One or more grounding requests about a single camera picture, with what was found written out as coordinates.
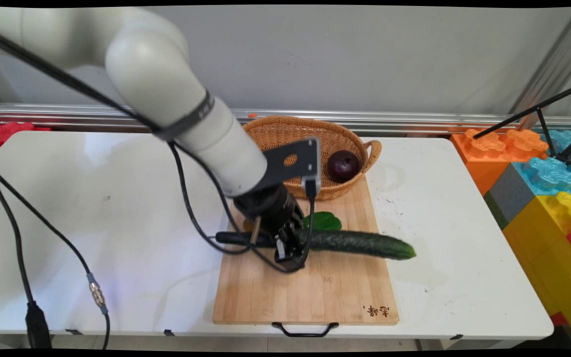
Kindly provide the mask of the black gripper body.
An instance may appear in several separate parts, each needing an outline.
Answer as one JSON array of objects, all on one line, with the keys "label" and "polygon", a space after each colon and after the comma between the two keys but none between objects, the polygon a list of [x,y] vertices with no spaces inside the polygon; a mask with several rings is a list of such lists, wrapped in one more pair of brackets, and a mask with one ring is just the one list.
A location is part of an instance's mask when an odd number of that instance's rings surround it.
[{"label": "black gripper body", "polygon": [[248,222],[260,217],[260,228],[270,234],[279,234],[283,228],[303,228],[303,210],[283,184],[236,197],[233,205]]}]

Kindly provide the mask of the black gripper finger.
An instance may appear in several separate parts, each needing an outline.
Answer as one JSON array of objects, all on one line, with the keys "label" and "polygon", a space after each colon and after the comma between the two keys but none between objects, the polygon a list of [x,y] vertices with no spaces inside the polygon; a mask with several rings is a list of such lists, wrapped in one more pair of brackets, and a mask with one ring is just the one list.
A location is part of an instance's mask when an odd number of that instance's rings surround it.
[{"label": "black gripper finger", "polygon": [[301,257],[305,247],[306,238],[304,237],[303,221],[298,218],[290,218],[288,220],[288,257]]},{"label": "black gripper finger", "polygon": [[291,249],[288,245],[288,241],[281,237],[281,235],[275,236],[276,251],[274,254],[275,262],[287,262],[292,260]]}]

